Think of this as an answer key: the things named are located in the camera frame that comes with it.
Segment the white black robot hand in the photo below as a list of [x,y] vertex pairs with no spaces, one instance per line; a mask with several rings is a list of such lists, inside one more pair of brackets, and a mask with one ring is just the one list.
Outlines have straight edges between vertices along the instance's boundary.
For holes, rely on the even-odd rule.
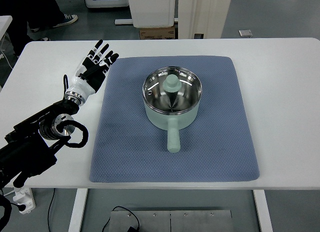
[[71,85],[66,89],[64,98],[74,101],[77,105],[83,105],[90,95],[95,94],[106,78],[110,66],[117,60],[119,54],[109,51],[109,44],[103,45],[99,40],[89,51],[76,69],[72,77]]

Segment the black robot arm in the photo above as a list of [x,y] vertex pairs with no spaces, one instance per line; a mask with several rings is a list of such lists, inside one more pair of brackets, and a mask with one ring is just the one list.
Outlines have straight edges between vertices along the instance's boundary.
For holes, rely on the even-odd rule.
[[11,180],[14,187],[23,187],[30,177],[42,174],[56,164],[55,154],[63,147],[81,148],[88,140],[88,132],[79,144],[69,143],[70,136],[59,133],[68,126],[63,122],[52,128],[55,119],[62,114],[74,115],[80,106],[67,99],[58,101],[23,122],[15,125],[5,136],[7,145],[0,149],[0,187]]

